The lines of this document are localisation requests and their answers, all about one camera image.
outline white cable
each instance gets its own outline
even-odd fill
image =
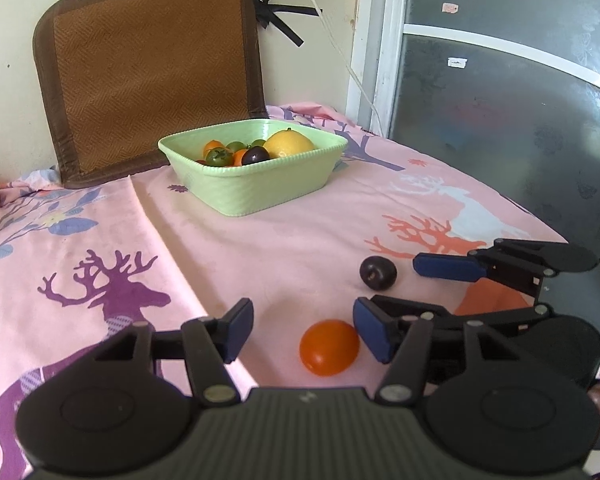
[[[349,61],[347,61],[347,57],[343,54],[340,47],[338,46],[335,38],[333,37],[331,28],[329,27],[327,20],[325,20],[324,15],[322,14],[322,11],[320,10],[318,3],[315,0],[311,0],[311,3],[313,4],[315,11],[318,13],[318,17],[320,18],[320,21],[322,22],[322,26],[324,27],[324,30],[327,32],[327,36],[329,37],[329,41],[331,41],[331,44],[333,45],[333,47],[336,49],[338,54],[340,54],[340,57],[342,58],[345,66],[347,67],[347,71],[349,72],[349,75],[353,78],[353,81],[356,82],[356,85],[360,89],[360,93],[362,94],[362,97],[364,97],[365,101],[367,103],[369,103],[369,106],[371,106],[371,111],[376,115],[376,118],[378,119],[378,131],[380,132],[380,136],[384,137],[384,135],[382,134],[380,114],[378,113],[378,110],[376,109],[375,105],[372,103],[371,99],[369,99],[369,96],[366,95],[365,90],[362,88],[362,83],[360,82],[360,79],[358,79],[358,76],[356,75],[356,73],[353,72],[353,69],[351,68],[351,65],[349,64]]]

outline green bowl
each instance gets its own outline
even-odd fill
[[[213,168],[195,162],[210,140],[250,144],[292,128],[309,138],[315,150],[236,168]],[[181,183],[202,202],[225,216],[244,216],[320,189],[347,146],[344,137],[274,119],[216,124],[164,137],[158,148]]]

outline orange antler print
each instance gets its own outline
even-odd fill
[[[395,258],[413,258],[415,254],[423,251],[437,254],[467,254],[468,251],[486,245],[481,240],[470,241],[450,236],[451,223],[449,220],[445,224],[441,224],[433,218],[421,219],[414,215],[411,215],[411,222],[389,215],[382,215],[382,218],[389,221],[387,224],[389,232],[396,233],[398,239],[422,247],[415,252],[400,252],[382,245],[378,237],[374,237],[373,240],[365,240],[365,243],[374,247],[371,249],[373,252],[388,254]]]
[[[415,254],[412,253],[399,253],[398,251],[394,251],[388,247],[385,247],[380,243],[380,240],[377,236],[374,236],[373,240],[365,240],[365,244],[372,245],[374,248],[371,250],[375,253],[388,254],[394,258],[408,258],[411,260],[415,256]]]

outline black strap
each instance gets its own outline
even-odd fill
[[[269,23],[277,27],[286,37],[293,41],[296,46],[301,46],[304,41],[285,22],[275,15],[276,12],[292,12],[295,14],[306,14],[317,16],[318,12],[313,7],[302,7],[292,5],[269,4],[269,0],[253,0],[256,9],[256,19],[262,28],[267,28]]]

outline pink tablecloth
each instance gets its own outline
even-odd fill
[[[333,110],[305,104],[269,112],[335,131],[349,145],[323,189],[244,218],[208,208],[170,167],[85,190],[61,189],[53,173],[36,173],[2,190],[0,480],[17,480],[26,470],[13,433],[20,401],[135,320],[170,330],[251,298],[253,334],[230,367],[245,394],[256,383],[374,387],[384,368],[365,348],[351,368],[330,378],[312,375],[298,359],[309,325],[351,322],[355,298],[371,295],[358,275],[370,254],[396,263],[392,296],[462,312],[525,304],[488,282],[421,278],[411,259],[421,251],[464,254],[497,237],[562,240],[541,221]],[[181,364],[162,370],[187,389]]]

